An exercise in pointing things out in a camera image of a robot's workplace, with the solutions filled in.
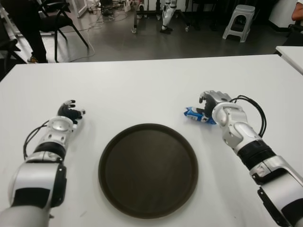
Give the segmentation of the left robot hand black silver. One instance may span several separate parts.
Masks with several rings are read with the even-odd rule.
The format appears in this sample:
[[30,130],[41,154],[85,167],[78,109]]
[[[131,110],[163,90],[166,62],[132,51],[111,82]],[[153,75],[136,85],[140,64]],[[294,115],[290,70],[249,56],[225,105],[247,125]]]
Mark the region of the left robot hand black silver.
[[57,115],[69,118],[73,124],[78,124],[78,121],[83,118],[86,113],[84,109],[78,110],[76,107],[76,100],[71,99],[64,102],[58,109]]

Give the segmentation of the right robot hand black silver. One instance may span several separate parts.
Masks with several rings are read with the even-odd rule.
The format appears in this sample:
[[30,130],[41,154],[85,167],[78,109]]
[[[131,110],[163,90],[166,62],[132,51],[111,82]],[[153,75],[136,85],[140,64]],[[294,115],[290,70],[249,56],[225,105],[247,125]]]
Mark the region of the right robot hand black silver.
[[217,104],[221,102],[229,102],[232,98],[227,93],[221,91],[208,90],[201,93],[199,103],[205,102],[204,113],[207,118],[212,116],[212,111]]

